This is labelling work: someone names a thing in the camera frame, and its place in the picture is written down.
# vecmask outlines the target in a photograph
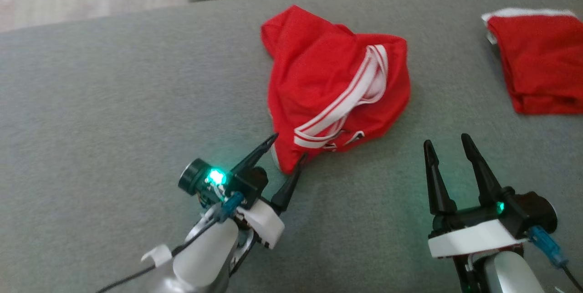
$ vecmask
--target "red cloth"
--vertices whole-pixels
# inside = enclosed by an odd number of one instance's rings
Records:
[[[274,59],[268,107],[284,173],[304,152],[310,159],[380,137],[408,102],[403,38],[354,34],[297,6],[263,24],[261,38]]]
[[[517,113],[583,113],[583,23],[575,15],[507,8],[482,18],[500,47]]]

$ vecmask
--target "white cable clip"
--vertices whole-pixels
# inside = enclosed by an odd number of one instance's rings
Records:
[[[158,268],[166,262],[172,260],[172,252],[166,244],[162,244],[154,247],[150,252],[144,254],[144,256],[142,256],[142,262],[148,257],[151,257],[152,260],[154,260],[154,264],[156,265],[156,268]]]

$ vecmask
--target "red garment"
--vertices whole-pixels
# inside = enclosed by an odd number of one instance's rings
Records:
[[[482,19],[517,113],[583,113],[583,23],[573,13],[506,8]]]
[[[380,137],[408,102],[403,38],[354,34],[297,6],[263,24],[261,38],[274,59],[268,107],[284,173],[304,152],[310,159]]]

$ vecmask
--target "blue cable connector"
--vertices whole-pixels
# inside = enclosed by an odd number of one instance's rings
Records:
[[[546,254],[555,268],[563,268],[567,265],[569,260],[562,254],[560,246],[541,226],[528,229],[528,239]]]
[[[235,210],[237,207],[241,205],[241,203],[245,200],[243,194],[239,191],[236,191],[221,207],[220,211],[215,213],[213,218],[217,219],[219,224],[222,224],[228,218],[232,217],[235,214]]]

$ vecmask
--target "green light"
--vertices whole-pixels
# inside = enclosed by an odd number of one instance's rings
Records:
[[[207,179],[215,186],[223,185],[225,183],[225,174],[218,170],[211,170]]]
[[[497,202],[496,203],[496,212],[500,215],[504,212],[504,202]]]

